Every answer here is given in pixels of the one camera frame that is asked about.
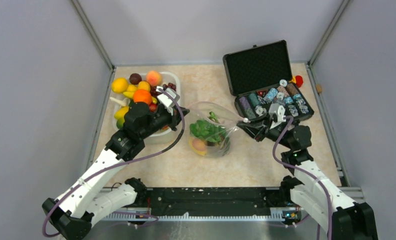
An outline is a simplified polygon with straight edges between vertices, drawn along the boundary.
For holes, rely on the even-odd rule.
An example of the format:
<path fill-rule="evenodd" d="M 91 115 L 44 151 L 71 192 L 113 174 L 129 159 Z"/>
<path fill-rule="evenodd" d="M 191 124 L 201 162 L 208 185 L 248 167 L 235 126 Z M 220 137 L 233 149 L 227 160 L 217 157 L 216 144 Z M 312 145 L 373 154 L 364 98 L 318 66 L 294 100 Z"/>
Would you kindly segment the clear zip top bag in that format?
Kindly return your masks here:
<path fill-rule="evenodd" d="M 231 135 L 238 124 L 250 120 L 210 101 L 198 101 L 188 107 L 189 147 L 198 155 L 220 158 L 229 153 Z"/>

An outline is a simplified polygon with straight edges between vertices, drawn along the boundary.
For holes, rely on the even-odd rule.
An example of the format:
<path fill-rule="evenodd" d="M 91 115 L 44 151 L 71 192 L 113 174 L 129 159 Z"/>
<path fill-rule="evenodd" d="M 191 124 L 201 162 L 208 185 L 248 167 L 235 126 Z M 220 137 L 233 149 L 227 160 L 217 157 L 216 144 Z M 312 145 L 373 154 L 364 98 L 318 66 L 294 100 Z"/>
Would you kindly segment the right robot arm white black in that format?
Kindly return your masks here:
<path fill-rule="evenodd" d="M 377 240 L 374 210 L 368 203 L 351 198 L 322 172 L 308 151 L 310 128 L 293 124 L 293 120 L 286 116 L 282 130 L 270 128 L 270 119 L 237 123 L 257 142 L 273 140 L 274 160 L 292 173 L 281 184 L 280 202 L 304 209 L 317 222 L 318 234 L 325 231 L 329 240 Z"/>

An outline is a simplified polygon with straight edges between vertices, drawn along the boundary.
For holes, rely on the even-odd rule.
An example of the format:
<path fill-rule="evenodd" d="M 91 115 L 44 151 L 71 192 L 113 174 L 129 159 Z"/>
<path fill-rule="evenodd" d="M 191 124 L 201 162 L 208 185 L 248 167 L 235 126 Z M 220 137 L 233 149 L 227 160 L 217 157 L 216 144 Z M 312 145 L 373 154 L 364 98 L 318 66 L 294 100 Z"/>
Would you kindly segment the green lettuce leaf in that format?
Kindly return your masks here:
<path fill-rule="evenodd" d="M 213 111 L 208 113 L 208 119 L 209 121 L 201 118 L 191 123 L 190 134 L 205 142 L 207 146 L 223 145 L 229 139 L 227 129 L 218 125 L 221 122 Z"/>

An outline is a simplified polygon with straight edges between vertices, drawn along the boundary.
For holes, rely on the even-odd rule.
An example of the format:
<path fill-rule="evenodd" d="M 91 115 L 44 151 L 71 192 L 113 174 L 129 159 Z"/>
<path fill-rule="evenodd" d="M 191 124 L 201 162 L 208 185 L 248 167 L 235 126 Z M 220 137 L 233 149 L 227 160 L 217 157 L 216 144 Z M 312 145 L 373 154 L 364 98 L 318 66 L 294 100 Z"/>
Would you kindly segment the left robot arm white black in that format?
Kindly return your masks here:
<path fill-rule="evenodd" d="M 124 115 L 124 124 L 114 133 L 90 168 L 65 193 L 57 198 L 48 198 L 42 204 L 46 214 L 42 224 L 42 234 L 46 238 L 55 237 L 47 233 L 51 224 L 58 235 L 67 240 L 82 240 L 103 218 L 124 206 L 140 207 L 146 202 L 146 187 L 139 179 L 130 178 L 116 190 L 99 196 L 104 185 L 128 164 L 161 155 L 173 148 L 182 138 L 189 109 L 176 101 L 168 106 L 160 105 L 155 112 L 150 111 L 145 102 L 133 103 Z M 182 124 L 175 141 L 165 149 L 144 157 L 137 157 L 145 148 L 145 139 L 170 127 L 176 130 Z"/>

